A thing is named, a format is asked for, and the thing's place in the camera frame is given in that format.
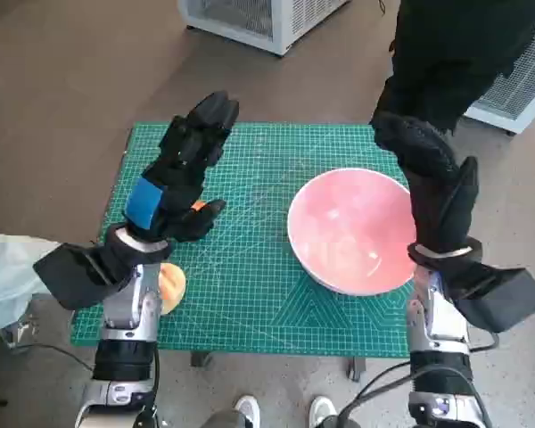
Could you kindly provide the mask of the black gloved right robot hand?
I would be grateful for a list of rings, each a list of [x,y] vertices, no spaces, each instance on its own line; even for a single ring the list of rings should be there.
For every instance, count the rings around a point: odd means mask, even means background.
[[[407,180],[416,243],[437,254],[479,250],[481,243],[469,235],[479,193],[477,159],[458,163],[446,136],[416,118],[379,111],[371,125],[375,142],[396,156]]]

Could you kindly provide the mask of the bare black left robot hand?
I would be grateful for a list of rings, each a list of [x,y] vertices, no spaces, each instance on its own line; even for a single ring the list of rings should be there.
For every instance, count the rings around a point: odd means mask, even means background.
[[[124,217],[130,234],[149,243],[181,243],[200,240],[211,230],[226,202],[198,204],[205,173],[222,156],[238,115],[239,103],[216,91],[171,120],[159,155],[129,195]]]

